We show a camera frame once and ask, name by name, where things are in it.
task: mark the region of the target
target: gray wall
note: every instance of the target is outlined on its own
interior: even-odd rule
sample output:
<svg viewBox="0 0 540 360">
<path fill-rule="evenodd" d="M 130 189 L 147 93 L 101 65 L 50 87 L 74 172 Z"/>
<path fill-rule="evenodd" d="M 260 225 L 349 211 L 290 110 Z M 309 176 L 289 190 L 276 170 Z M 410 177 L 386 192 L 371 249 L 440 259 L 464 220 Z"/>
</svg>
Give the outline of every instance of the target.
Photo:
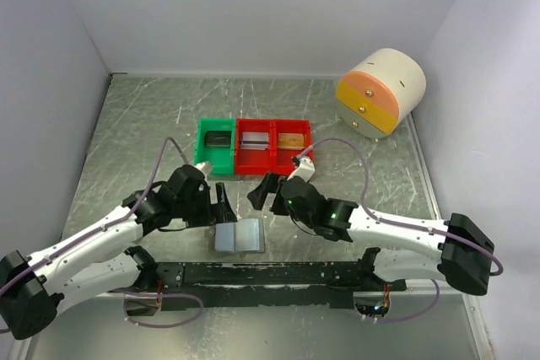
<svg viewBox="0 0 540 360">
<path fill-rule="evenodd" d="M 106 79 L 68 0 L 0 0 L 0 257 L 60 238 Z"/>
<path fill-rule="evenodd" d="M 456 0 L 422 63 L 414 119 L 439 204 L 505 264 L 482 299 L 491 339 L 501 359 L 538 358 L 540 0 Z"/>
<path fill-rule="evenodd" d="M 112 72 L 341 75 L 422 56 L 454 0 L 72 0 Z"/>
</svg>

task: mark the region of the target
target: gray marble surface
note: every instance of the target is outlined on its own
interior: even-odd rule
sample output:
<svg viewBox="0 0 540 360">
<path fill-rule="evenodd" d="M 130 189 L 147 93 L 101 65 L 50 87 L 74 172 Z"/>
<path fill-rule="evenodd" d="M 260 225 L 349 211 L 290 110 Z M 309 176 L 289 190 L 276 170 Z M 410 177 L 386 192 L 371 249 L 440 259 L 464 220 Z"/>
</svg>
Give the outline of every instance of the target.
<svg viewBox="0 0 540 360">
<path fill-rule="evenodd" d="M 113 78 L 71 212 L 66 238 L 104 217 L 148 181 L 160 144 L 174 137 L 193 158 L 201 117 L 291 118 L 311 122 L 315 140 L 339 135 L 358 143 L 371 175 L 368 204 L 383 212 L 431 218 L 413 139 L 404 121 L 389 137 L 373 142 L 351 130 L 336 115 L 329 80 Z M 317 189 L 326 197 L 357 201 L 363 185 L 354 152 L 337 142 L 315 151 Z M 158 172 L 164 180 L 182 165 L 169 148 Z M 256 212 L 246 199 L 262 177 L 228 176 L 229 200 L 241 218 L 260 218 L 266 249 L 257 254 L 218 254 L 209 250 L 208 230 L 154 232 L 141 243 L 157 261 L 343 261 L 356 260 L 368 245 L 328 242 L 300 232 L 288 218 Z M 177 220 L 171 227 L 181 228 Z"/>
</svg>

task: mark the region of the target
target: robotic arm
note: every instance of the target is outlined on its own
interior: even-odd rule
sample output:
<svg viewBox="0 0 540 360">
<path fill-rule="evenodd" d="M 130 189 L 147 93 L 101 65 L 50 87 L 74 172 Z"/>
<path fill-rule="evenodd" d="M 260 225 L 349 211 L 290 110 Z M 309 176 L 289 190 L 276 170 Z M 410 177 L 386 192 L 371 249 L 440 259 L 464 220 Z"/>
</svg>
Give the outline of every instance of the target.
<svg viewBox="0 0 540 360">
<path fill-rule="evenodd" d="M 181 218 L 187 228 L 236 221 L 222 183 L 216 185 L 218 202 L 211 202 L 204 174 L 209 172 L 207 164 L 185 164 L 167 181 L 154 183 L 135 212 L 115 227 L 107 228 L 105 225 L 124 218 L 135 207 L 142 191 L 134 192 L 100 221 L 69 239 L 27 257 L 18 251 L 5 256 L 0 261 L 0 287 L 3 289 L 0 314 L 15 339 L 26 339 L 47 327 L 61 312 L 100 293 L 122 287 L 155 291 L 158 277 L 165 278 L 161 268 L 172 265 L 177 266 L 173 271 L 177 274 L 176 280 L 181 280 L 176 284 L 176 291 L 192 293 L 194 288 L 198 288 L 195 293 L 199 296 L 208 292 L 201 290 L 205 286 L 212 287 L 213 292 L 223 287 L 232 297 L 234 294 L 229 293 L 231 284 L 237 293 L 241 293 L 239 286 L 249 285 L 253 296 L 258 291 L 254 286 L 268 287 L 268 284 L 273 285 L 272 290 L 282 287 L 294 294 L 299 293 L 299 290 L 294 290 L 294 285 L 306 284 L 322 289 L 346 288 L 352 292 L 369 285 L 368 281 L 378 288 L 409 278 L 446 280 L 454 288 L 475 295 L 487 292 L 491 260 L 486 256 L 439 234 L 399 228 L 374 219 L 384 216 L 447 233 L 455 232 L 493 252 L 493 243 L 467 217 L 453 214 L 448 222 L 400 218 L 373 210 L 373 216 L 366 215 L 355 202 L 326 199 L 321 195 L 309 183 L 315 169 L 307 157 L 296 163 L 297 169 L 289 178 L 268 173 L 262 183 L 248 194 L 255 209 L 262 209 L 267 194 L 275 193 L 271 209 L 275 215 L 300 220 L 327 240 L 362 240 L 401 249 L 368 249 L 358 262 L 317 262 L 315 266 L 310 263 L 309 267 L 303 263 L 241 264 L 242 269 L 234 264 L 161 264 L 156 263 L 141 246 L 126 249 L 155 229 L 168 226 L 173 218 Z M 92 236 L 77 243 L 89 231 Z M 54 257 L 55 252 L 71 245 L 72 249 Z M 16 283 L 12 282 L 17 275 L 40 261 L 47 264 L 29 272 Z M 294 271 L 284 271 L 285 266 L 302 273 L 295 275 Z M 315 270 L 318 266 L 327 269 L 329 278 L 322 277 L 324 272 Z M 247 277 L 246 270 L 255 270 L 255 276 Z M 203 301 L 207 306 L 238 304 L 238 300 L 220 301 L 214 300 L 213 296 L 206 296 Z M 246 296 L 241 301 L 241 306 L 250 305 Z M 170 309 L 179 308 L 172 305 Z"/>
</svg>

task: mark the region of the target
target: yellow drawer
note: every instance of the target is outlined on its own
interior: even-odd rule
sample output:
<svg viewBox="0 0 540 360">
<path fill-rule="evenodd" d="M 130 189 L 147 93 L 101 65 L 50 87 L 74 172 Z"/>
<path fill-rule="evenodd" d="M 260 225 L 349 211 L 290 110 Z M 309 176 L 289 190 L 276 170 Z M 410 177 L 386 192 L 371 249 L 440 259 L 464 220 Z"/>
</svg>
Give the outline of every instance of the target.
<svg viewBox="0 0 540 360">
<path fill-rule="evenodd" d="M 336 98 L 385 134 L 389 134 L 396 128 L 397 117 L 375 105 L 348 84 L 339 82 L 336 89 Z"/>
</svg>

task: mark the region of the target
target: metal frame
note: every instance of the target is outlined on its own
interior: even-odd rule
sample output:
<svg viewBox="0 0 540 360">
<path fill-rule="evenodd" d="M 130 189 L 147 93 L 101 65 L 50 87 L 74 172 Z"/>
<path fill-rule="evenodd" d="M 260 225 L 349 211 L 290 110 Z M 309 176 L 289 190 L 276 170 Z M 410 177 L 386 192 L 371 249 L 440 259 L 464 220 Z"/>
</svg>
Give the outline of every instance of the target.
<svg viewBox="0 0 540 360">
<path fill-rule="evenodd" d="M 422 177 L 422 184 L 424 186 L 425 194 L 428 198 L 429 210 L 431 216 L 435 219 L 440 219 L 440 211 L 435 199 L 435 193 L 433 186 L 431 185 L 431 180 L 429 178 L 429 172 L 424 161 L 424 156 L 422 154 L 422 149 L 420 147 L 418 133 L 416 132 L 416 126 L 411 115 L 408 115 L 406 118 L 406 125 L 408 129 L 408 134 L 411 138 L 412 144 L 414 146 L 413 151 L 419 166 L 419 172 Z M 408 281 L 408 290 L 406 292 L 395 292 L 395 294 L 428 294 L 432 293 L 433 285 L 428 280 L 410 280 Z M 467 317 L 469 324 L 471 326 L 472 337 L 475 342 L 478 357 L 481 359 L 495 359 L 493 345 L 489 340 L 489 335 L 486 330 L 486 325 L 483 320 L 482 310 L 480 309 L 479 300 L 477 297 L 468 296 L 461 294 L 457 290 L 449 287 L 445 282 L 440 284 L 440 293 L 441 294 L 460 294 L 463 296 L 463 303 L 467 311 Z M 367 296 L 370 293 L 356 293 L 355 295 Z M 101 294 L 96 298 L 110 298 L 116 297 L 122 299 L 123 297 L 118 294 Z M 30 349 L 31 338 L 25 341 L 15 341 L 12 347 L 12 350 L 9 355 L 9 360 L 25 360 Z"/>
</svg>

